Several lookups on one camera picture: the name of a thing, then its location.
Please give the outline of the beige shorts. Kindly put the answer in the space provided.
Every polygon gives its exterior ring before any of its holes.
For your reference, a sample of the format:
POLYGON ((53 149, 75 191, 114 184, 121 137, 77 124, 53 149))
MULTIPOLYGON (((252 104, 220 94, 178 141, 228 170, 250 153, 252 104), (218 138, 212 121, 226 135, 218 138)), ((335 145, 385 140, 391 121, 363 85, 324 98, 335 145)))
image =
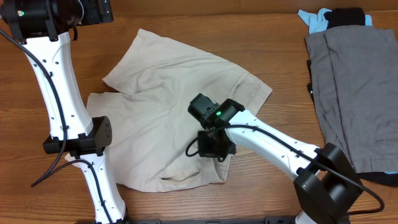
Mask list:
POLYGON ((225 182, 228 162, 185 155, 196 151, 193 139, 201 130, 189 103, 203 94, 257 113, 272 91, 233 62, 143 29, 104 82, 113 91, 90 94, 87 111, 111 122, 116 182, 141 192, 225 182))

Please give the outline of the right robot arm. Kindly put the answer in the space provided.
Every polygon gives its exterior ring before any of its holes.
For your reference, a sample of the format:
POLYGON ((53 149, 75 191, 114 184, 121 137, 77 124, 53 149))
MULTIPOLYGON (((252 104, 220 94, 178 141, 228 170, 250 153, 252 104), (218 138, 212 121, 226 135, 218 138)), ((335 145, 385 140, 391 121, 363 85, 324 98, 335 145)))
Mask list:
POLYGON ((362 194, 361 183, 344 152, 298 141, 263 123, 240 103, 222 104, 198 94, 188 112, 200 123, 196 154, 223 162, 244 146, 274 164, 292 179, 301 211, 268 216, 265 223, 349 223, 349 209, 362 194))

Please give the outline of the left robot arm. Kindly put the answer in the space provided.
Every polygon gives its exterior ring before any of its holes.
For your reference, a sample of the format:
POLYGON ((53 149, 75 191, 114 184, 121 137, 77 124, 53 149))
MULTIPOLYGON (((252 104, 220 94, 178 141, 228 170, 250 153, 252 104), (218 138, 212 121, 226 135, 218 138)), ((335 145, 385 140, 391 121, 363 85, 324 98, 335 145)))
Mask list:
POLYGON ((37 185, 63 167, 58 161, 68 157, 68 165, 79 167, 85 176, 95 208, 95 223, 128 223, 109 161, 112 128, 108 117, 92 118, 80 95, 72 58, 69 32, 78 26, 113 21, 108 0, 6 0, 1 18, 11 34, 3 36, 20 48, 29 59, 45 101, 50 135, 44 141, 47 154, 57 157, 33 184, 37 185))

